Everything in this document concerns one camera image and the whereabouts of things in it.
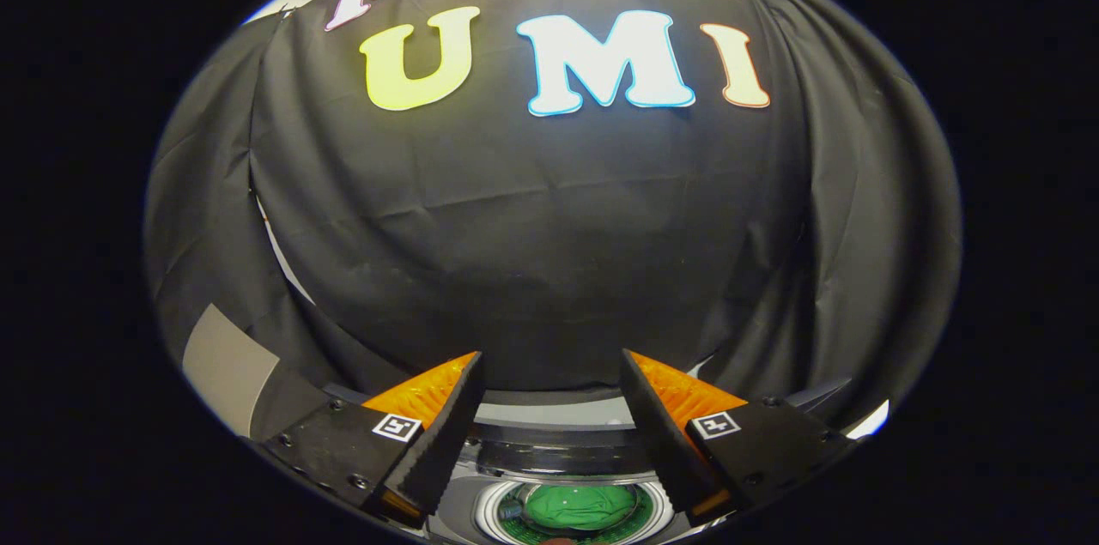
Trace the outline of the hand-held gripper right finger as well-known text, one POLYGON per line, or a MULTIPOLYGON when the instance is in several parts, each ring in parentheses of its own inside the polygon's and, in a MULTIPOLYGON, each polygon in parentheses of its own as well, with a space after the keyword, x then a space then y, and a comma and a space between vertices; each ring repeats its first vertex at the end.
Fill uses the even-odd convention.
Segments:
POLYGON ((671 507, 689 520, 769 507, 859 444, 781 397, 747 401, 628 349, 620 388, 671 507))

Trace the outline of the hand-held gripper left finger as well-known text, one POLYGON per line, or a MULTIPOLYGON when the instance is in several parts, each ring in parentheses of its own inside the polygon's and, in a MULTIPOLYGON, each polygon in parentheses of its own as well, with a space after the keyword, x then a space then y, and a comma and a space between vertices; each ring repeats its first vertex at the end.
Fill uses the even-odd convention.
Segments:
POLYGON ((422 529, 436 513, 482 394, 482 352, 471 352, 366 402, 330 397, 262 447, 345 505, 422 529))

